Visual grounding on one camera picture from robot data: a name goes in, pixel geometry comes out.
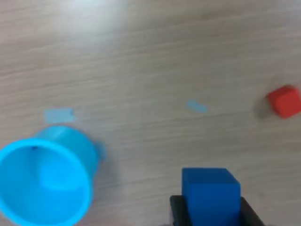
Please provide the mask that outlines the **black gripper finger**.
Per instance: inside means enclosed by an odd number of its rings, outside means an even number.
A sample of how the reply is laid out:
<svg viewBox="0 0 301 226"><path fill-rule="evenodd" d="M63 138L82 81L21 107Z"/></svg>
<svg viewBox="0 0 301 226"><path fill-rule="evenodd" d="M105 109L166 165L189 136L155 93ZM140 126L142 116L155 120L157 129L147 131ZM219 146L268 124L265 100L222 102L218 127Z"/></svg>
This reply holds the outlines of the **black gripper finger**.
<svg viewBox="0 0 301 226"><path fill-rule="evenodd" d="M184 196L171 195L170 203L170 225L171 226L191 226L187 205Z"/></svg>
<svg viewBox="0 0 301 226"><path fill-rule="evenodd" d="M244 197L241 197L239 226L265 226Z"/></svg>

